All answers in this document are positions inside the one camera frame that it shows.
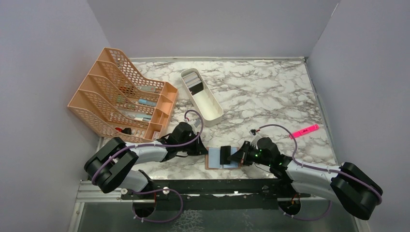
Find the brown leather card holder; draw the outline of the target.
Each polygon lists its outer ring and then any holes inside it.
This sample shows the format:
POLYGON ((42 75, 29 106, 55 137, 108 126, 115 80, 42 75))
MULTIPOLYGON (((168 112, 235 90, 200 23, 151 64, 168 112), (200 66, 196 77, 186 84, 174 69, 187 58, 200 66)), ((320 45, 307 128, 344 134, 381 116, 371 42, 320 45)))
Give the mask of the brown leather card holder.
POLYGON ((241 168, 240 163, 227 159, 239 150, 238 147, 208 147, 207 150, 208 154, 205 156, 206 170, 235 170, 241 168))

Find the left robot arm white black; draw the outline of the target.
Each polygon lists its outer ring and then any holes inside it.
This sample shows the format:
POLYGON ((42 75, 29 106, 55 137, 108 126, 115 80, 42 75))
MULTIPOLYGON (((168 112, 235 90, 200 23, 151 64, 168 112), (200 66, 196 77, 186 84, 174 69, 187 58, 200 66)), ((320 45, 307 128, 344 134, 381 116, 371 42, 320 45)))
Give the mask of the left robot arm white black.
POLYGON ((133 144, 114 137, 85 163, 84 170, 103 193, 122 188, 144 199, 150 196, 153 181, 144 171, 132 170, 133 166, 165 162, 177 157, 179 152, 188 156, 208 153, 199 132, 186 122, 180 122, 171 133, 150 143, 133 144))

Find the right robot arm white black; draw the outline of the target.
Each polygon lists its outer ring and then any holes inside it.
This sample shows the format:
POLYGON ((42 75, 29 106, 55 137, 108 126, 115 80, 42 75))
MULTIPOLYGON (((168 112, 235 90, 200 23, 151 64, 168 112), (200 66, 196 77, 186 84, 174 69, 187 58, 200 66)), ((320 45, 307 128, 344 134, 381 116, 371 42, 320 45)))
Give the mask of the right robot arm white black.
POLYGON ((325 198, 342 205, 348 213, 362 220, 370 219, 381 203, 381 187, 355 164, 322 166, 302 163, 282 154, 268 137, 245 141, 227 159, 244 166, 256 163, 269 167, 269 171, 282 180, 279 191, 286 197, 297 192, 325 198))

